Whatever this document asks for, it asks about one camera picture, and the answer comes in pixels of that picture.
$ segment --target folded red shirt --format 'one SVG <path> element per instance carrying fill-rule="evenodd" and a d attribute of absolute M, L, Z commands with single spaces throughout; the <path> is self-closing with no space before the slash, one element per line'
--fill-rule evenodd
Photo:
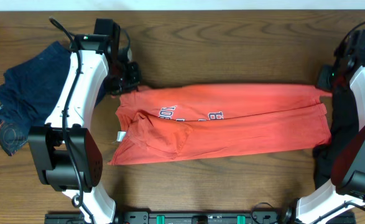
<path fill-rule="evenodd" d="M 220 84 L 120 96 L 126 135 L 111 165 L 146 164 L 315 147 L 330 141 L 320 96 L 310 85 Z"/>

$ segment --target white tag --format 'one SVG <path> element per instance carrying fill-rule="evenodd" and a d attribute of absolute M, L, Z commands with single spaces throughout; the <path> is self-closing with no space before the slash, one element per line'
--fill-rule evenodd
<path fill-rule="evenodd" d="M 118 131 L 118 139 L 116 141 L 121 142 L 124 139 L 127 132 L 125 131 Z"/>

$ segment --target robotic arm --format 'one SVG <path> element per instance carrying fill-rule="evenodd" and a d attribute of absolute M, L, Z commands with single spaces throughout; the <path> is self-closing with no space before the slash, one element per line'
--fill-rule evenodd
<path fill-rule="evenodd" d="M 41 183 L 76 198 L 80 194 L 76 173 L 67 151 L 56 150 L 64 142 L 66 130 L 75 155 L 84 194 L 81 215 L 46 215 L 45 223 L 128 223 L 198 224 L 247 223 L 326 223 L 338 214 L 365 205 L 365 30 L 356 31 L 348 43 L 336 50 L 334 66 L 323 67 L 318 87 L 331 90 L 344 85 L 353 92 L 358 110 L 358 134 L 336 158 L 331 179 L 314 193 L 300 198 L 283 215 L 277 212 L 251 213 L 147 213 L 118 215 L 116 202 L 100 182 L 102 155 L 91 134 L 90 123 L 95 99 L 104 83 L 107 92 L 120 94 L 134 89 L 140 80 L 136 63 L 120 56 L 119 26 L 110 19 L 97 19 L 94 34 L 76 35 L 81 57 L 81 73 L 71 93 L 67 127 L 62 127 L 63 106 L 76 77 L 76 52 L 70 56 L 70 72 L 60 99 L 43 127 L 32 127 L 29 146 Z"/>

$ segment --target wood grain surface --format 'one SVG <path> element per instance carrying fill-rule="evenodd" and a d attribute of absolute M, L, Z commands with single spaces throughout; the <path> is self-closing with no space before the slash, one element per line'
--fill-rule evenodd
<path fill-rule="evenodd" d="M 0 12 L 0 84 L 7 68 L 65 40 L 49 16 L 76 33 L 92 33 L 97 17 L 114 19 L 131 36 L 144 82 L 161 88 L 314 84 L 320 67 L 333 63 L 341 38 L 365 20 L 365 11 Z M 330 122 L 330 99 L 325 103 Z M 94 110 L 91 133 L 104 162 L 117 148 L 112 142 L 119 130 L 118 104 L 107 96 Z M 313 192 L 311 152 L 105 165 L 102 181 L 120 208 L 241 211 L 259 202 L 283 207 Z M 0 223 L 42 223 L 44 214 L 56 211 L 73 211 L 70 199 L 39 182 L 29 148 L 12 157 L 0 148 Z M 365 213 L 356 216 L 365 223 Z"/>

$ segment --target dark blue cloth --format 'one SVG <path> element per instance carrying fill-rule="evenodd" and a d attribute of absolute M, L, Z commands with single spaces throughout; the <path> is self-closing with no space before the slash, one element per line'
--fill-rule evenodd
<path fill-rule="evenodd" d="M 8 69 L 0 86 L 0 145 L 13 155 L 31 126 L 42 126 L 54 109 L 70 69 L 70 52 L 59 42 Z"/>

